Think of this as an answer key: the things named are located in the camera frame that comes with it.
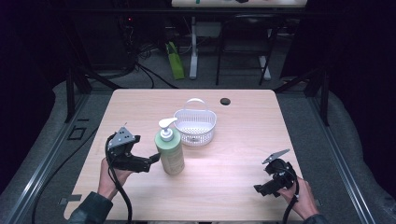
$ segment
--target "soap dispenser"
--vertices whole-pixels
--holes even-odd
[[[176,120],[177,118],[160,120],[159,124],[162,129],[155,135],[155,145],[161,153],[163,169],[169,175],[177,175],[184,169],[180,132],[169,128]]]

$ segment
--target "pump nozzle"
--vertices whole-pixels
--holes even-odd
[[[169,126],[176,120],[177,120],[177,118],[160,120],[159,124],[160,124],[160,127],[162,128],[161,139],[163,141],[169,142],[173,139],[173,132],[172,132],[172,129],[169,129]]]

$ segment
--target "green object on floor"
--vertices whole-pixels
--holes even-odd
[[[169,63],[171,64],[172,73],[175,79],[184,78],[183,63],[177,53],[177,49],[173,42],[166,44],[166,50],[168,52]]]

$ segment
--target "white plastic basket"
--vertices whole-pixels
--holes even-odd
[[[204,104],[205,110],[187,109],[191,102]],[[175,127],[180,131],[181,142],[187,146],[200,147],[208,144],[214,135],[216,114],[208,110],[206,103],[198,98],[192,98],[184,104],[184,108],[175,113]]]

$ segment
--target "dark sleeve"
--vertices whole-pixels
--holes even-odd
[[[307,218],[303,224],[329,224],[326,217],[321,214],[313,215],[312,217]]]
[[[103,223],[112,207],[109,199],[91,192],[73,211],[67,223]]]

